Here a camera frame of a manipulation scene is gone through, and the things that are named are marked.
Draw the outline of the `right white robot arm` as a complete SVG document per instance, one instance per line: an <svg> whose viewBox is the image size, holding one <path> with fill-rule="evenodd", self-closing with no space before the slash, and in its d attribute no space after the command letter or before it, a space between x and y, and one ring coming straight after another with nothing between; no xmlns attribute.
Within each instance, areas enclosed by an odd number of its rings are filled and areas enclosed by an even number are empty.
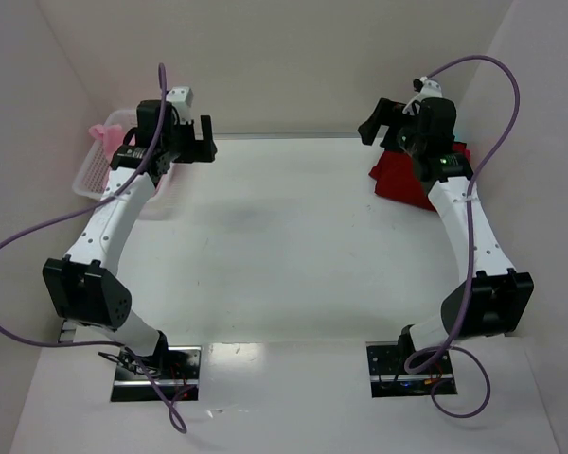
<svg viewBox="0 0 568 454"><path fill-rule="evenodd" d="M409 108L382 98L358 128L370 145L380 127L386 148L411 159L414 178L442 221L459 269L459 286L438 313L403 329L403 369L417 374L455 341L514 331L534 291L529 272L518 271L495 237L477 193L477 172L454 150L456 109L446 98L427 97Z"/></svg>

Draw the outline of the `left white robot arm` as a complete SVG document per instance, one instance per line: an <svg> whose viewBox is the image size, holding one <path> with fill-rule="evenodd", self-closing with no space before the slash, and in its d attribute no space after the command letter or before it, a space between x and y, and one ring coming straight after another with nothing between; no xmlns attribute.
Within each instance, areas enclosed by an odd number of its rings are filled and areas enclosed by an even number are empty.
<svg viewBox="0 0 568 454"><path fill-rule="evenodd" d="M116 275L132 228L170 167L211 163L216 158L211 119L201 116L203 136L196 138L190 97L190 89L176 87L164 101L138 104L137 124L110 163L101 206L64 257L49 259L43 267L60 317L98 329L121 344L123 360L142 361L155 374L175 361L167 338L134 313L133 297Z"/></svg>

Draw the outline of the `pink t shirt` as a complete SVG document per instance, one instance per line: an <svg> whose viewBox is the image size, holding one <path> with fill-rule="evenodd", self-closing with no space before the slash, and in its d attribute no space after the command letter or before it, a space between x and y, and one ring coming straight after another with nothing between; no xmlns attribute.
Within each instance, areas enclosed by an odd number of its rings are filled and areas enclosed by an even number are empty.
<svg viewBox="0 0 568 454"><path fill-rule="evenodd" d="M103 154L107 162L111 163L115 153L124 141L125 131L122 126L119 124L108 126L97 124L90 127L88 132L92 138L101 143Z"/></svg>

